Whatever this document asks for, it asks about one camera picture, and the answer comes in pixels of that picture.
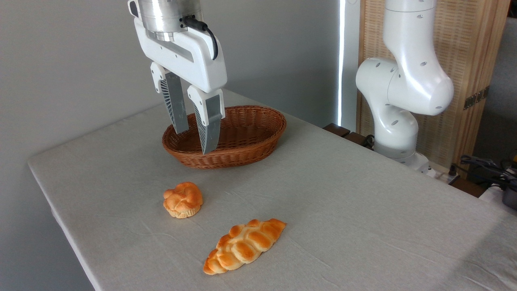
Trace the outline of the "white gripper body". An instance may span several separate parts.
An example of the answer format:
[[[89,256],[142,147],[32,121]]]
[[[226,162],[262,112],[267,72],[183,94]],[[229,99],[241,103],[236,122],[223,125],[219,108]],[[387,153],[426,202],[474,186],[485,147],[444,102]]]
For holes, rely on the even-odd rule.
[[[226,85],[222,48],[213,60],[214,44],[206,32],[189,27],[175,32],[173,41],[160,41],[148,36],[138,18],[134,18],[134,24],[144,55],[152,61],[207,93]]]

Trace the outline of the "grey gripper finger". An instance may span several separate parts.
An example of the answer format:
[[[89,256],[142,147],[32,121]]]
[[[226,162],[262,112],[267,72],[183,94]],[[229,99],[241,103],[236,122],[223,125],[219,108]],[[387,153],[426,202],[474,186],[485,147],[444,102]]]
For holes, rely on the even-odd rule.
[[[153,61],[150,65],[153,84],[157,93],[161,93],[177,134],[189,129],[187,111],[183,99],[181,78]]]
[[[196,125],[202,153],[214,151],[219,143],[221,120],[225,118],[225,105],[221,89],[206,93],[190,85],[188,97],[194,104]]]

